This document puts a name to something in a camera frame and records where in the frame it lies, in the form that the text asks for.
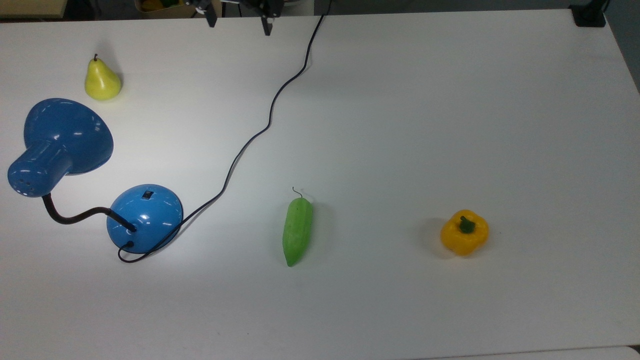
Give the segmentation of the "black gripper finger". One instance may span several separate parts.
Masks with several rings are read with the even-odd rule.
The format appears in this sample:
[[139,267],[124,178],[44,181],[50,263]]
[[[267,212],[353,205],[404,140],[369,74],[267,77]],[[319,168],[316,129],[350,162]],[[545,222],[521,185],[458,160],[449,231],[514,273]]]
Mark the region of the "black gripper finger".
[[253,10],[262,23],[265,36],[270,36],[275,19],[279,18],[285,5],[284,0],[243,0],[242,5]]
[[212,0],[186,0],[186,5],[194,9],[191,18],[195,18],[196,15],[203,16],[210,28],[215,27],[218,15]]

